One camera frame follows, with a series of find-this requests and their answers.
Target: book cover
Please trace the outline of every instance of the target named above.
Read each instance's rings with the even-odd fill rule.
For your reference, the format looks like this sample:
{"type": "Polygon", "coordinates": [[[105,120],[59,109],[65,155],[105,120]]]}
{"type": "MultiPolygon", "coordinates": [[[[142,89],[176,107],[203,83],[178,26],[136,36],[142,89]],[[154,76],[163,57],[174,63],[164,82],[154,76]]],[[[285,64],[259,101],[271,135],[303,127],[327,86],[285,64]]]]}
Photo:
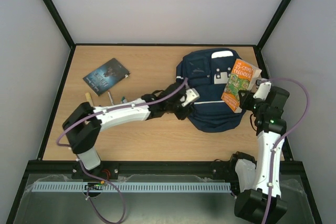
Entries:
{"type": "Polygon", "coordinates": [[[235,112],[240,113],[239,90],[251,90],[261,70],[243,60],[237,59],[225,86],[222,100],[235,112]]]}
{"type": "Polygon", "coordinates": [[[113,58],[89,73],[83,80],[97,95],[102,95],[129,74],[130,72],[113,58]]]}

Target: gray wall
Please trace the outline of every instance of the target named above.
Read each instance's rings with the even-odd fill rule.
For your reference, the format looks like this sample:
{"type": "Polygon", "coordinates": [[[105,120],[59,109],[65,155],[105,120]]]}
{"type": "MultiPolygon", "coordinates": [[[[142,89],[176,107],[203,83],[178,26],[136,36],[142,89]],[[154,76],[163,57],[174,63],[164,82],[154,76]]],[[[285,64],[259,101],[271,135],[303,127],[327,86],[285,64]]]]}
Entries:
{"type": "MultiPolygon", "coordinates": [[[[272,77],[301,81],[311,95],[306,120],[289,136],[295,159],[302,160],[323,223],[336,219],[336,0],[293,0],[264,50],[272,77]]],[[[279,83],[291,95],[285,118],[293,125],[305,95],[279,83]]]]}
{"type": "Polygon", "coordinates": [[[281,0],[53,0],[75,42],[255,44],[281,0]]]}
{"type": "Polygon", "coordinates": [[[42,0],[0,0],[0,223],[36,158],[68,54],[42,0]]]}

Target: navy blue backpack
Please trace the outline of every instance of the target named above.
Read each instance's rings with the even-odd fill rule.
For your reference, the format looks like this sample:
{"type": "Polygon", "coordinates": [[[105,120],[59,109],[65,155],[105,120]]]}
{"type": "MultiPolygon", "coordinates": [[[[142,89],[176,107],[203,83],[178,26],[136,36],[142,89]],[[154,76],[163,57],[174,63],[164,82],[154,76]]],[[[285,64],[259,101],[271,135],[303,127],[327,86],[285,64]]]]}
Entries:
{"type": "Polygon", "coordinates": [[[176,81],[188,77],[188,85],[200,94],[188,117],[200,131],[222,132],[240,124],[245,111],[234,113],[221,99],[236,59],[232,49],[205,49],[184,56],[176,67],[176,81]]]}

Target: wooden table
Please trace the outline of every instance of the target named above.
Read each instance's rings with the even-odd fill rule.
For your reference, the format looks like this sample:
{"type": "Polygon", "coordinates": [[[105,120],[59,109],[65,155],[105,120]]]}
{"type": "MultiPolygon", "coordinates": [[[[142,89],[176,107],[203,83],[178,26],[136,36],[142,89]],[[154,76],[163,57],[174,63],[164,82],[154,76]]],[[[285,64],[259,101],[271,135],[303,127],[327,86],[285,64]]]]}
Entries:
{"type": "MultiPolygon", "coordinates": [[[[210,47],[198,46],[77,46],[51,129],[43,160],[74,160],[67,148],[58,147],[56,138],[62,123],[90,92],[94,105],[110,106],[108,94],[96,96],[83,77],[111,58],[117,58],[131,72],[130,77],[110,89],[116,103],[125,96],[132,101],[175,82],[175,69],[188,53],[210,47]]],[[[252,47],[231,47],[242,59],[257,66],[252,47]]],[[[102,160],[109,161],[213,161],[228,160],[241,151],[257,158],[256,134],[250,126],[250,112],[230,131],[204,133],[188,120],[174,114],[145,122],[131,122],[99,134],[96,149],[102,160]]]]}

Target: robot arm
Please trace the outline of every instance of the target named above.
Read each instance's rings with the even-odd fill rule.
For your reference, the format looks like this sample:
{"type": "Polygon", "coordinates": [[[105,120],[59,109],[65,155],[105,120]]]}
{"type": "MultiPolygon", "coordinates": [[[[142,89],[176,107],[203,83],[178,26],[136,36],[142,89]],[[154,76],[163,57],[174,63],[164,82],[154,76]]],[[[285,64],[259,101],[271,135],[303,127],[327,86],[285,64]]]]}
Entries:
{"type": "Polygon", "coordinates": [[[289,92],[272,87],[270,82],[260,84],[256,93],[240,91],[240,107],[250,110],[256,117],[259,154],[257,165],[246,159],[239,159],[235,166],[238,175],[240,194],[235,203],[235,215],[253,223],[261,223],[269,187],[272,187],[272,209],[268,223],[276,223],[287,211],[286,202],[281,200],[279,169],[282,140],[274,149],[275,143],[285,134],[286,122],[281,119],[283,107],[289,92]],[[272,174],[271,162],[274,163],[272,174]]]}
{"type": "Polygon", "coordinates": [[[64,130],[87,115],[102,113],[79,124],[66,134],[72,152],[81,159],[87,170],[91,170],[100,165],[99,155],[94,148],[100,132],[127,122],[159,118],[164,113],[174,113],[179,120],[184,120],[192,112],[192,103],[200,97],[195,89],[183,87],[170,98],[153,104],[154,101],[173,93],[179,86],[180,83],[174,83],[164,91],[154,91],[132,102],[114,106],[91,107],[88,102],[82,103],[64,122],[64,130]]]}

